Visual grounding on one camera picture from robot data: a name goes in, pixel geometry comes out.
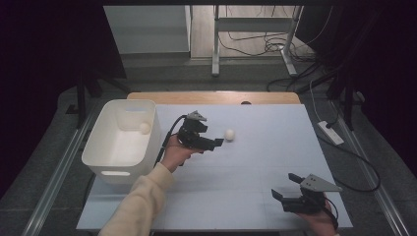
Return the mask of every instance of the power strip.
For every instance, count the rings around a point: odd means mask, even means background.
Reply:
[[[326,127],[327,123],[328,122],[326,121],[322,121],[322,122],[319,122],[318,125],[335,145],[343,144],[344,140],[337,134],[337,132],[332,127],[330,128]]]

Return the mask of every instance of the human hand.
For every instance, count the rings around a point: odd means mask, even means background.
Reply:
[[[326,208],[331,212],[331,207],[328,201],[326,201]],[[305,219],[309,223],[313,232],[315,232],[318,236],[336,235],[331,218],[324,211],[321,210],[315,214],[297,213],[297,215]]]
[[[192,154],[203,152],[201,149],[184,147],[178,141],[177,135],[169,138],[168,144],[165,148],[161,164],[163,164],[169,171],[174,172],[179,165],[184,163]]]

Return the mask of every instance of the white table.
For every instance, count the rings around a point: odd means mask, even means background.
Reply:
[[[166,206],[155,231],[299,230],[307,224],[284,212],[270,189],[299,197],[288,173],[316,174],[332,183],[331,173],[304,105],[157,105],[162,134],[183,114],[198,110],[208,118],[209,139],[226,129],[236,139],[214,151],[195,154],[174,173]],[[98,230],[126,196],[130,186],[95,179],[78,229]],[[339,193],[328,193],[339,212],[339,227],[352,227]]]

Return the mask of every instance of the white wall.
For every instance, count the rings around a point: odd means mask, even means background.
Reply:
[[[105,6],[120,54],[190,51],[189,6]]]

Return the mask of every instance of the gray floor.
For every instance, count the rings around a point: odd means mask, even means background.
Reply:
[[[210,60],[186,58],[135,58],[124,57],[128,80],[120,83],[136,91],[175,90],[246,90],[265,91],[268,82],[287,79],[283,62],[279,58],[264,60],[223,60],[220,77],[210,75]],[[297,70],[307,68],[308,63],[297,63]],[[303,79],[297,86],[307,85],[309,80],[321,74],[321,70],[310,78]],[[273,91],[285,90],[289,81],[282,81],[270,87]],[[109,99],[125,98],[126,94],[100,81],[104,94],[100,99],[89,98],[103,105]],[[325,97],[328,84],[314,89],[317,112],[321,119],[332,121],[334,110]],[[318,122],[309,92],[300,95],[306,105],[313,124]],[[59,98],[58,110],[42,141],[30,161],[16,179],[8,193],[0,201],[0,235],[20,235],[43,190],[60,160],[67,144],[75,132],[77,115],[66,114],[70,104],[76,103],[73,88],[63,92]],[[410,235],[417,235],[417,181],[395,151],[373,128],[361,113],[360,106],[354,107],[353,125],[365,152],[381,173],[383,184],[401,213]],[[340,126],[334,129],[342,135]],[[317,134],[324,135],[318,129]],[[328,165],[334,176],[357,187],[368,188],[367,181],[350,154],[322,143]],[[46,218],[40,235],[88,235],[75,229],[83,209],[85,192],[89,188],[91,171],[81,162],[82,147],[78,151],[62,188]],[[341,235],[393,235],[385,213],[374,194],[360,194],[350,190],[342,193],[353,229],[341,229]],[[281,235],[303,235],[301,232],[283,232]]]

